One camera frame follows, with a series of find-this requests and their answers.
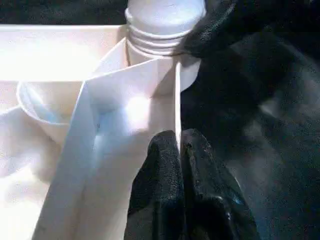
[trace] white plastic tray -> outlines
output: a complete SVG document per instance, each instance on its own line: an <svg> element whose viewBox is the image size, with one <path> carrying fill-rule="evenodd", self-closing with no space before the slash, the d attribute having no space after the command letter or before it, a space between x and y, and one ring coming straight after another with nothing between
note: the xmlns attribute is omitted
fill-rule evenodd
<svg viewBox="0 0 320 240"><path fill-rule="evenodd" d="M126 39L125 30L125 26L0 27L4 36L0 42L5 46L0 83L11 92L17 81L45 86L45 91L52 86L53 92L64 86L75 90L77 82L79 89L65 141L65 133L61 134L65 144L60 158L56 144L60 141L54 135L59 124L41 119L32 108L10 108L17 104L12 94L4 98L0 127L9 129L13 138L11 145L3 145L2 154L10 151L1 161L6 166L23 166L0 178L3 217L16 213L10 217L17 223L0 227L6 234L3 239L31 239L44 199L32 239L122 239L131 183L146 158L149 141L161 131L173 130L179 144L180 91L193 83L200 61L145 54ZM35 52L37 46L42 51ZM16 61L5 61L13 56ZM13 71L14 63L21 71ZM64 94L54 101L55 95L59 96L45 94L43 104L58 109L62 99L74 97ZM11 139L8 134L2 134L0 141ZM20 187L25 181L29 185ZM20 193L18 201L14 194L5 196L15 189ZM22 211L21 206L28 204Z"/></svg>

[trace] black fabric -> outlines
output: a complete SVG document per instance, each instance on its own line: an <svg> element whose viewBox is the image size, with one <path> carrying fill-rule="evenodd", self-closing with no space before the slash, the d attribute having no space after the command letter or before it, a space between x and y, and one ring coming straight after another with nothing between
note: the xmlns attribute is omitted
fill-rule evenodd
<svg viewBox="0 0 320 240"><path fill-rule="evenodd" d="M185 239L180 156L172 131L156 135L132 184L125 240Z"/></svg>
<svg viewBox="0 0 320 240"><path fill-rule="evenodd" d="M186 222L192 240L258 240L238 183L195 129L182 133Z"/></svg>
<svg viewBox="0 0 320 240"><path fill-rule="evenodd" d="M319 0L207 0L207 15L186 37L186 53L204 58L274 25L288 40L312 54L299 32L319 32Z"/></svg>
<svg viewBox="0 0 320 240"><path fill-rule="evenodd" d="M128 0L1 0L0 24L126 24Z"/></svg>
<svg viewBox="0 0 320 240"><path fill-rule="evenodd" d="M246 37L202 60L181 93L181 121L236 177L262 239L319 238L316 59L272 32Z"/></svg>

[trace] dark background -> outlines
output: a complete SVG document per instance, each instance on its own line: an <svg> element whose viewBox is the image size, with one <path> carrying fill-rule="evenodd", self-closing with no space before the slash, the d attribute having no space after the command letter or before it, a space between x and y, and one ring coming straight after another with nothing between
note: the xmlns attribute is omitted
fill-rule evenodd
<svg viewBox="0 0 320 240"><path fill-rule="evenodd" d="M1 0L2 24L125 24L124 0ZM181 94L238 180L262 239L320 239L320 71L316 32L251 35L203 60Z"/></svg>

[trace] white cup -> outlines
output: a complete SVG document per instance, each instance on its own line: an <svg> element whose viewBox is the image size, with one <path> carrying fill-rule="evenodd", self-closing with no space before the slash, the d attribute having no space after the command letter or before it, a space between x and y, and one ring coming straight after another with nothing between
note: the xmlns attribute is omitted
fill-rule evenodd
<svg viewBox="0 0 320 240"><path fill-rule="evenodd" d="M81 85L81 81L20 82L16 95L24 112L63 146Z"/></svg>

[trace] black glove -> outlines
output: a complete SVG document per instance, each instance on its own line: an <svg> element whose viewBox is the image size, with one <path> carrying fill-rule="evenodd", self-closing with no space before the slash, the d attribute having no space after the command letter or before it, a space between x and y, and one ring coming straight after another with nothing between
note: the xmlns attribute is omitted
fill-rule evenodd
<svg viewBox="0 0 320 240"><path fill-rule="evenodd" d="M184 50L195 57L207 57L243 37L276 23L279 31L306 31L306 23L319 23L318 0L207 0L207 15L184 42Z"/></svg>
<svg viewBox="0 0 320 240"><path fill-rule="evenodd" d="M150 142L132 184L124 239L259 239L236 180L207 140L196 130L182 136L182 167L172 131Z"/></svg>
<svg viewBox="0 0 320 240"><path fill-rule="evenodd" d="M182 240L185 197L173 131L156 135L132 184L125 240Z"/></svg>
<svg viewBox="0 0 320 240"><path fill-rule="evenodd" d="M182 132L186 223L192 240L258 240L257 226L235 178L197 130Z"/></svg>

